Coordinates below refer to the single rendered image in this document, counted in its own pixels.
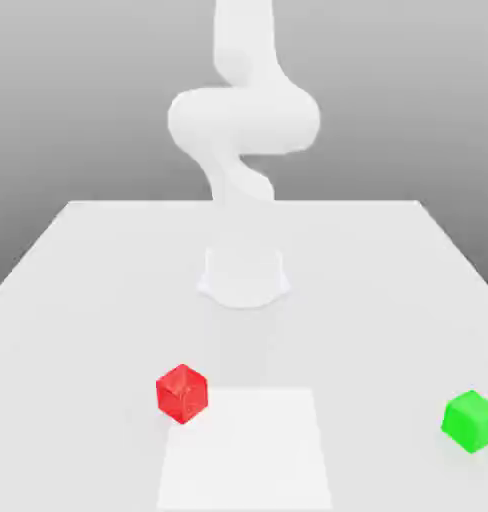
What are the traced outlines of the small red cube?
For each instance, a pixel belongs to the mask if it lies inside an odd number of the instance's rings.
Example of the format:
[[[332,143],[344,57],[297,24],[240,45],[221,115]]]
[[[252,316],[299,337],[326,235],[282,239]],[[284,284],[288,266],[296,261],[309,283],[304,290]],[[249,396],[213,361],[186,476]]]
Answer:
[[[179,424],[185,424],[208,406],[207,379],[186,364],[180,364],[156,381],[158,409]]]

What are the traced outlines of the small green cube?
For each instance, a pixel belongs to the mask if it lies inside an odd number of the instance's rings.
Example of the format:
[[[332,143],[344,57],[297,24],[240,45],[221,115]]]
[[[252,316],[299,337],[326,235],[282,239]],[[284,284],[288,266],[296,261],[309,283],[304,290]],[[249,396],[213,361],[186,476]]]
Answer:
[[[470,390],[450,400],[441,430],[470,454],[488,445],[488,399]]]

